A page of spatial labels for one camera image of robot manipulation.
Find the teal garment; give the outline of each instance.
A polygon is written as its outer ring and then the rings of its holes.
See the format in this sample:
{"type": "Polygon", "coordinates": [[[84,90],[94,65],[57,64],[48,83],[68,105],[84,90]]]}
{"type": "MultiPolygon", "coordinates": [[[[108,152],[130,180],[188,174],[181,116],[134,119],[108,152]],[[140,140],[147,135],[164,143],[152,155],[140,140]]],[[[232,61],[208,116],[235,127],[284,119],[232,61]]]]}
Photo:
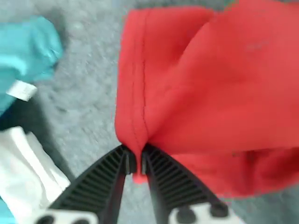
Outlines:
{"type": "Polygon", "coordinates": [[[62,54],[59,35],[47,19],[0,23],[0,115],[15,100],[6,94],[15,80],[32,83],[50,78],[62,54]]]}
{"type": "Polygon", "coordinates": [[[11,214],[9,208],[0,197],[0,223],[1,224],[15,224],[15,218],[11,214]]]}

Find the carpet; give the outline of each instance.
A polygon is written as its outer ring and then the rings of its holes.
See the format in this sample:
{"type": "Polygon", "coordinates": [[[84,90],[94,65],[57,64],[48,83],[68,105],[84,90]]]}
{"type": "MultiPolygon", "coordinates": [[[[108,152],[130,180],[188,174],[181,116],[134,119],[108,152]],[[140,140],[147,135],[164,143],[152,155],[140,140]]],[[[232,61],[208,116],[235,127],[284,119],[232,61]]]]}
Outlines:
{"type": "MultiPolygon", "coordinates": [[[[114,132],[117,61],[124,16],[131,8],[204,5],[221,10],[229,0],[0,0],[0,22],[43,15],[61,35],[65,54],[52,80],[37,83],[29,101],[17,101],[1,129],[32,131],[56,165],[74,180],[119,142],[114,132]]],[[[232,207],[248,224],[299,222],[299,188],[244,200],[232,207]]],[[[128,177],[119,224],[154,224],[148,186],[128,177]]]]}

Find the hole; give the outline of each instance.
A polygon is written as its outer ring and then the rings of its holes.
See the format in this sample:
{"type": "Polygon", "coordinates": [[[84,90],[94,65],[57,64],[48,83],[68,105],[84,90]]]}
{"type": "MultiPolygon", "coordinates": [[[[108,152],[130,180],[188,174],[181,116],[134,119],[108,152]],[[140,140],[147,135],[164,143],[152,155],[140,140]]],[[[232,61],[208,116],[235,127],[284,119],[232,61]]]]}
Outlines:
{"type": "Polygon", "coordinates": [[[228,206],[224,203],[212,204],[210,208],[210,213],[213,217],[227,217],[228,216],[228,206]]]}
{"type": "Polygon", "coordinates": [[[44,216],[40,218],[36,224],[53,224],[54,223],[54,217],[53,216],[44,216]]]}
{"type": "Polygon", "coordinates": [[[79,219],[72,224],[89,224],[89,221],[86,219],[79,219]]]}
{"type": "Polygon", "coordinates": [[[196,222],[196,215],[189,207],[178,209],[177,222],[180,224],[193,224],[196,222]]]}

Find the ribbed grip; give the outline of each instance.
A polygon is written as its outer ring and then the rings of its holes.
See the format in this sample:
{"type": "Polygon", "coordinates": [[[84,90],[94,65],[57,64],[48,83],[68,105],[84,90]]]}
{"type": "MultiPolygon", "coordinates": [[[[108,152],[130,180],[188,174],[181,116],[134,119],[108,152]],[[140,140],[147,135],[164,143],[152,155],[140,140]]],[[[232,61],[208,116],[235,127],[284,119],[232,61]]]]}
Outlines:
{"type": "Polygon", "coordinates": [[[77,178],[50,208],[90,211],[101,224],[116,224],[125,177],[135,169],[135,156],[119,146],[77,178]]]}
{"type": "Polygon", "coordinates": [[[147,145],[142,153],[142,171],[147,175],[157,224],[168,224],[174,208],[211,204],[211,215],[225,217],[228,207],[188,169],[158,148],[147,145]]]}

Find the clamp jaw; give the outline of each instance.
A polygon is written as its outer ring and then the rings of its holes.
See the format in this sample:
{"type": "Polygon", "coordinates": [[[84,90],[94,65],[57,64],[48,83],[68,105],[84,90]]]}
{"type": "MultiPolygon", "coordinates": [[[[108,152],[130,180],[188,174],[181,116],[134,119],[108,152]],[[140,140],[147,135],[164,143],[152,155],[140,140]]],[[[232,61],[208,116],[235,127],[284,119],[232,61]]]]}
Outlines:
{"type": "MultiPolygon", "coordinates": [[[[245,224],[202,181],[160,149],[146,145],[141,166],[157,224],[245,224]]],[[[136,167],[135,155],[126,146],[118,146],[28,224],[117,224],[125,178],[136,167]]]]}

